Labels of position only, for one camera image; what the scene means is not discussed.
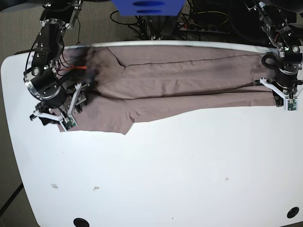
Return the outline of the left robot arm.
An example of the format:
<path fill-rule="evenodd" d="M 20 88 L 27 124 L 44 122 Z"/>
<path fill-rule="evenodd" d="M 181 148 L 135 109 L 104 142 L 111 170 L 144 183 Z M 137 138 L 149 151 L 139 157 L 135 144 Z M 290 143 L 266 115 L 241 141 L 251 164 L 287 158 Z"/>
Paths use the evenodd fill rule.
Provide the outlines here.
<path fill-rule="evenodd" d="M 299 0 L 231 0 L 228 6 L 234 31 L 251 42 L 272 45 L 276 50 L 265 54 L 261 63 L 273 71 L 270 79 L 259 84 L 272 90 L 276 105 L 287 111 L 298 110 L 298 74 L 303 69 L 303 39 L 288 23 L 287 12 L 302 14 Z"/>

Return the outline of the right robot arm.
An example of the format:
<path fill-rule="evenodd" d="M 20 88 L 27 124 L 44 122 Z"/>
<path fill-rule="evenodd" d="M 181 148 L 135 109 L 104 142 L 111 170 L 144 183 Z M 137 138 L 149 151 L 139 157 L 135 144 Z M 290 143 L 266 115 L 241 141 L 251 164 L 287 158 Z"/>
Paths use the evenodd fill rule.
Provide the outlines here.
<path fill-rule="evenodd" d="M 67 131 L 77 125 L 74 114 L 82 111 L 87 98 L 84 91 L 91 79 L 69 79 L 67 73 L 86 66 L 67 63 L 63 56 L 63 37 L 79 17 L 81 0 L 50 0 L 43 3 L 42 29 L 28 54 L 31 65 L 25 67 L 24 84 L 39 101 L 30 119 L 44 125 L 59 123 Z"/>

